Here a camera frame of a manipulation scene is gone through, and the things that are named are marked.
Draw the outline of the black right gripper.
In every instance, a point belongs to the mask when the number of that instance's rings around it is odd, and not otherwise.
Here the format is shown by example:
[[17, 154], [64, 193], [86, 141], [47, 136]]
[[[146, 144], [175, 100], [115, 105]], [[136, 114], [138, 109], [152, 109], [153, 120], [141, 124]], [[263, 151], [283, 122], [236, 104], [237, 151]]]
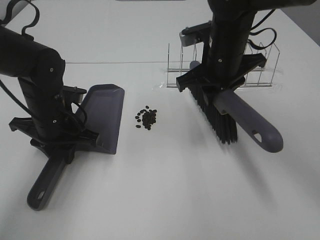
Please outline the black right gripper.
[[205, 41], [202, 62], [192, 61], [190, 70], [176, 78], [178, 90], [211, 87], [219, 91], [242, 85], [247, 73], [256, 67], [263, 68], [267, 62], [261, 53], [244, 54], [246, 45], [247, 40]]

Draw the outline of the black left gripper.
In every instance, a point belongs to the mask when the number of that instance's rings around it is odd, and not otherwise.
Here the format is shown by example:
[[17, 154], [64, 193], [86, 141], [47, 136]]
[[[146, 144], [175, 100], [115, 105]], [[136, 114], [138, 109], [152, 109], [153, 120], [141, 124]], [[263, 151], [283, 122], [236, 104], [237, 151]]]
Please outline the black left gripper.
[[21, 85], [29, 117], [15, 117], [9, 123], [11, 131], [31, 137], [31, 143], [45, 155], [67, 152], [67, 163], [79, 145], [95, 147], [99, 134], [86, 127], [89, 117], [81, 105], [83, 88], [63, 86], [49, 95], [36, 86]]

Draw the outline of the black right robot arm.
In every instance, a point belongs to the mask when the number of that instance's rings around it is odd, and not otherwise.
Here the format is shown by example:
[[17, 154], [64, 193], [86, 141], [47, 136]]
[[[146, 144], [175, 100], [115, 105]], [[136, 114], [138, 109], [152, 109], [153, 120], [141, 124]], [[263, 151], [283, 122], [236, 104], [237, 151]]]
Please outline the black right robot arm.
[[190, 87], [210, 90], [233, 89], [242, 85], [245, 75], [257, 66], [263, 67], [266, 58], [261, 54], [245, 54], [246, 45], [256, 50], [249, 36], [254, 36], [253, 21], [259, 11], [309, 6], [312, 0], [210, 0], [212, 20], [183, 29], [180, 40], [184, 47], [203, 43], [202, 62], [177, 77], [180, 92]]

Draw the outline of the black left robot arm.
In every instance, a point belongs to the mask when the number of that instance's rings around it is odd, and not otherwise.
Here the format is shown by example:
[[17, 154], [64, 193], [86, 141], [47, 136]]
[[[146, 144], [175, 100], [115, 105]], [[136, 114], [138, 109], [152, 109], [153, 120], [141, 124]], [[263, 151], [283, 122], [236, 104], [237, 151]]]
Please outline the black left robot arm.
[[31, 143], [51, 157], [64, 154], [70, 164], [78, 144], [96, 145], [98, 133], [85, 127], [88, 115], [81, 102], [86, 89], [65, 86], [65, 61], [59, 53], [27, 34], [0, 29], [0, 73], [18, 79], [26, 105], [2, 89], [30, 116], [15, 117], [11, 131], [31, 137]]

